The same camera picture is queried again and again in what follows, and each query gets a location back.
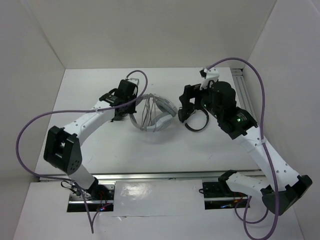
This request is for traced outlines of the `grey white headphones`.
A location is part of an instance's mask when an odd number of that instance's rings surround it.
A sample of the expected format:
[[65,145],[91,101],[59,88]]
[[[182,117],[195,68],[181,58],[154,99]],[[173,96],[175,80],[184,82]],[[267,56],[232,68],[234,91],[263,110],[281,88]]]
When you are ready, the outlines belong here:
[[157,94],[144,94],[136,101],[137,107],[142,101],[141,123],[138,123],[135,115],[130,114],[130,121],[134,127],[144,132],[159,132],[171,125],[173,119],[178,114],[176,105],[169,99]]

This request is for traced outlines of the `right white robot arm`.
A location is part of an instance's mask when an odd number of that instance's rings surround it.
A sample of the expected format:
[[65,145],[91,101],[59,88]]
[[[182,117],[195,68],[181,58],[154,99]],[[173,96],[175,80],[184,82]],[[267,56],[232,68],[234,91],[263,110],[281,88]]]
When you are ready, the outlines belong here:
[[204,111],[217,120],[220,129],[242,146],[262,170],[266,180],[228,170],[218,178],[218,190],[223,196],[240,192],[261,200],[273,214],[282,215],[296,203],[312,185],[308,175],[291,168],[265,137],[252,115],[237,106],[236,91],[224,81],[186,85],[179,97],[178,118],[184,122],[195,110]]

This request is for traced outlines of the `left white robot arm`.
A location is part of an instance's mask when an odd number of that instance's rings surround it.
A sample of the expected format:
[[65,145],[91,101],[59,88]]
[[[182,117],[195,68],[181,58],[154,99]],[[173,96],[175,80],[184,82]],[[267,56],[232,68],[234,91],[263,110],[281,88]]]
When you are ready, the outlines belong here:
[[128,102],[137,95],[138,85],[122,79],[117,88],[98,99],[92,108],[93,112],[85,113],[63,127],[53,126],[48,130],[44,160],[77,183],[81,194],[88,200],[97,197],[99,181],[83,166],[81,146],[100,126],[111,121],[117,112],[132,112],[135,107],[128,105]]

